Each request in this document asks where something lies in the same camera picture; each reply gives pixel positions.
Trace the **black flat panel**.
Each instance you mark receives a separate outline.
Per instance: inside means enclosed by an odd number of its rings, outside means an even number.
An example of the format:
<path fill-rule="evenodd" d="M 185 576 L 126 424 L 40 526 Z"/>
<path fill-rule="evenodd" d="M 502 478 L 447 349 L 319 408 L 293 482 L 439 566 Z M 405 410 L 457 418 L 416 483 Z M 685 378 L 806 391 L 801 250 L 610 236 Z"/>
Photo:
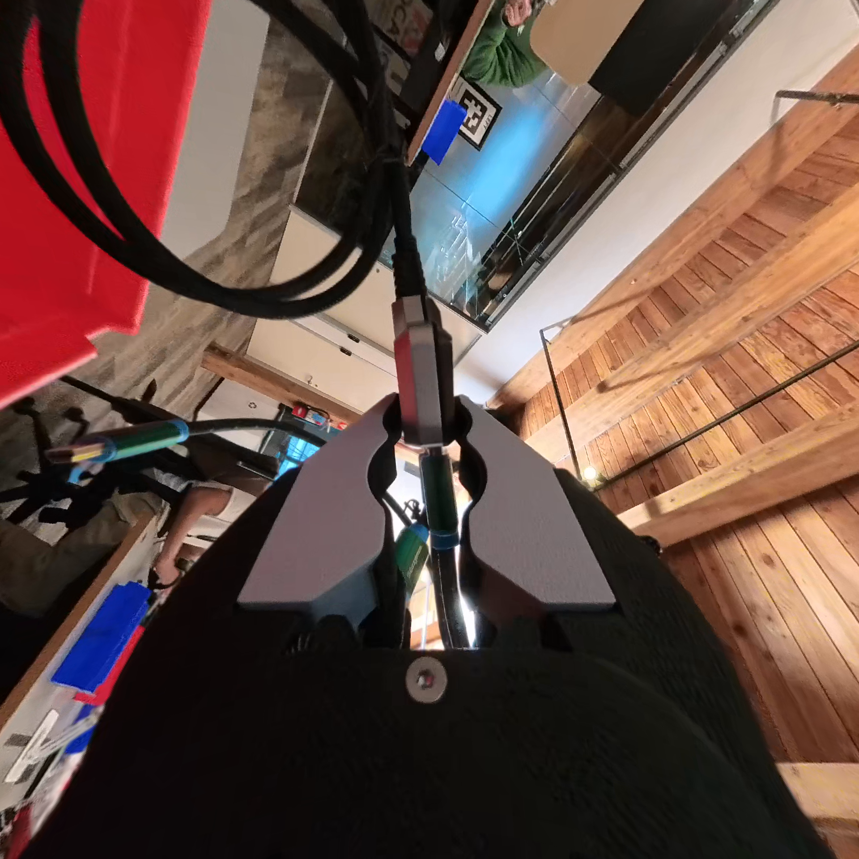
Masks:
<path fill-rule="evenodd" d="M 644 1 L 588 85 L 635 118 L 650 110 L 731 6 Z"/>

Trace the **wooden beam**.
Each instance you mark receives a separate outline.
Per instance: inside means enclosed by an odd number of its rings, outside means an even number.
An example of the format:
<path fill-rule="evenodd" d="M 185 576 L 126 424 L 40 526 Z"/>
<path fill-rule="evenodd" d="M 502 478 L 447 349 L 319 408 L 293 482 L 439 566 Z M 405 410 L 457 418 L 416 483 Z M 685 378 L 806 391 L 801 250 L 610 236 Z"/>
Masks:
<path fill-rule="evenodd" d="M 328 397 L 304 382 L 296 381 L 250 357 L 211 343 L 202 353 L 200 366 L 212 374 L 240 384 L 258 394 L 289 406 L 303 405 L 328 415 L 336 423 L 352 424 L 361 413 Z"/>

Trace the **black grey hdmi switch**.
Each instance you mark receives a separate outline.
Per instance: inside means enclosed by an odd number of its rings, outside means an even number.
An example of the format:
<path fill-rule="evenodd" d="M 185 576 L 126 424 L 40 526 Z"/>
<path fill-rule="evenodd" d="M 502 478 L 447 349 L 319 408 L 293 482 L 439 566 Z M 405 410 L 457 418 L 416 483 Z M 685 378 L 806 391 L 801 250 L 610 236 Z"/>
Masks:
<path fill-rule="evenodd" d="M 404 441 L 444 447 L 454 440 L 453 340 L 430 298 L 417 250 L 394 252 L 394 360 Z"/>

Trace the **blue plastic bin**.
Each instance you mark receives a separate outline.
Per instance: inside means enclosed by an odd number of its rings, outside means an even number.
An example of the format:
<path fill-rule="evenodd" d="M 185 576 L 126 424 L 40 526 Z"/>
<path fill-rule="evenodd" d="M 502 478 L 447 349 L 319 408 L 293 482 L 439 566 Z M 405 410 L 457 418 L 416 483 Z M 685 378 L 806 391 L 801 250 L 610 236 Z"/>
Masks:
<path fill-rule="evenodd" d="M 55 685 L 95 693 L 140 626 L 153 592 L 141 583 L 113 586 L 51 676 Z"/>
<path fill-rule="evenodd" d="M 440 166 L 467 117 L 467 109 L 458 102 L 445 99 L 421 144 L 422 152 Z"/>

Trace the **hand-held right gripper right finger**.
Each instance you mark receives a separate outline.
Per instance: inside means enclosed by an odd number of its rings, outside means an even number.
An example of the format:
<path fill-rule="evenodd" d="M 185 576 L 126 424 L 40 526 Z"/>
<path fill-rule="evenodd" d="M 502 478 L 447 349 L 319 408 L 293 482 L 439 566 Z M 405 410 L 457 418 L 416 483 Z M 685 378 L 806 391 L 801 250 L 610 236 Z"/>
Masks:
<path fill-rule="evenodd" d="M 458 397 L 463 515 L 459 585 L 488 625 L 604 613 L 617 600 L 552 465 Z"/>

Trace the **wood edged desk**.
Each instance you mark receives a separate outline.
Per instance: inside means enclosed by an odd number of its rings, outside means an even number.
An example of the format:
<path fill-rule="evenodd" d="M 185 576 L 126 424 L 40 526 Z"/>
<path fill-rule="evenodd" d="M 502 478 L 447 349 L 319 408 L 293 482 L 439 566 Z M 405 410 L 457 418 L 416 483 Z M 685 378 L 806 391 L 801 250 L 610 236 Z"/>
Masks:
<path fill-rule="evenodd" d="M 400 98 L 411 106 L 405 163 L 412 166 L 450 94 L 493 1 L 440 2 Z"/>

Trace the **tan cardboard panel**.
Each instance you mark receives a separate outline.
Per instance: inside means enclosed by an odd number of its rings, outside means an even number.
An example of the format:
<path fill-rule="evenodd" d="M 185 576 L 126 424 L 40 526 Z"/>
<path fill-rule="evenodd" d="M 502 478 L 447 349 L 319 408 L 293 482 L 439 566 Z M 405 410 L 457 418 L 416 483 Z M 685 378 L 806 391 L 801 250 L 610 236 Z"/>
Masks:
<path fill-rule="evenodd" d="M 531 49 L 566 84 L 585 84 L 641 5 L 641 1 L 546 2 L 532 24 Z"/>

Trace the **black white marker tag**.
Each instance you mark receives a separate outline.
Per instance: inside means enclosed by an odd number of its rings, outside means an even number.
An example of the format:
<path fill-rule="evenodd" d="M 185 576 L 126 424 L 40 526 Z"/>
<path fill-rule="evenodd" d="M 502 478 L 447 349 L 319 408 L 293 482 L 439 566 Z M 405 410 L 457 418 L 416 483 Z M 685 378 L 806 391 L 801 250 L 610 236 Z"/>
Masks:
<path fill-rule="evenodd" d="M 480 85 L 462 77 L 457 78 L 449 97 L 466 111 L 458 136 L 473 149 L 481 150 L 502 111 L 501 105 Z"/>

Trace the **glass partition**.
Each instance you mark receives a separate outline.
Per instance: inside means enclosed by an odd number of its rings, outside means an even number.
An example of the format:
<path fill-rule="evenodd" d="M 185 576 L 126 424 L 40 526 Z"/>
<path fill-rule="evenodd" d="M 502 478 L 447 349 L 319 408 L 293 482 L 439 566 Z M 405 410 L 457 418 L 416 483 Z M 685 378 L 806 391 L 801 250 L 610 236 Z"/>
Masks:
<path fill-rule="evenodd" d="M 502 111 L 481 150 L 457 137 L 412 189 L 413 231 L 432 297 L 488 333 L 750 30 L 708 38 L 640 118 L 544 72 L 488 88 Z"/>

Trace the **red plastic bin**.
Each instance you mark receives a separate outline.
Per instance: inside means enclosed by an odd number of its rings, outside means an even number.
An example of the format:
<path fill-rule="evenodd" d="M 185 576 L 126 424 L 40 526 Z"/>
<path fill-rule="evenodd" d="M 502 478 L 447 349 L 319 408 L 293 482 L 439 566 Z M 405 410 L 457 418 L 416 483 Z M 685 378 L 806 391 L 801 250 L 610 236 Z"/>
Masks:
<path fill-rule="evenodd" d="M 123 196 L 160 234 L 211 2 L 81 2 L 80 92 L 94 140 Z M 41 143 L 76 196 L 110 230 L 51 110 L 37 2 L 2 2 L 2 101 L 23 86 Z M 105 332 L 139 330 L 148 286 L 48 199 L 2 121 L 2 406 L 79 368 Z"/>

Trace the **white low cabinet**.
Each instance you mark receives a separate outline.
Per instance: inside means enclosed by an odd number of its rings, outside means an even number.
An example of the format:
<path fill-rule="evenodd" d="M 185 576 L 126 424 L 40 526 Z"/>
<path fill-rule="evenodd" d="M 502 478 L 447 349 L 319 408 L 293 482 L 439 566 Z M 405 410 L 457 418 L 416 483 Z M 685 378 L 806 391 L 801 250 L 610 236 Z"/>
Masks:
<path fill-rule="evenodd" d="M 313 267 L 339 236 L 291 206 L 271 280 L 284 282 Z M 392 271 L 377 263 L 358 290 L 321 314 L 295 320 L 259 319 L 248 355 L 356 412 L 396 392 Z M 453 339 L 455 364 L 480 337 L 478 328 L 439 306 Z"/>

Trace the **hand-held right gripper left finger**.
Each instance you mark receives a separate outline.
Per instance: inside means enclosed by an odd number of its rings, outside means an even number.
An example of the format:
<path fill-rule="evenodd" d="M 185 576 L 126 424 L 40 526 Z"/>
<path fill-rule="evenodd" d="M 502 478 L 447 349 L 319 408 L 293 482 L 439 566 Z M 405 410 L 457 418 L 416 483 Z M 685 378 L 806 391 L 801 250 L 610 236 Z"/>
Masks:
<path fill-rule="evenodd" d="M 302 464 L 240 606 L 313 621 L 340 616 L 370 645 L 403 646 L 404 581 L 385 503 L 400 436 L 399 398 L 391 393 Z"/>

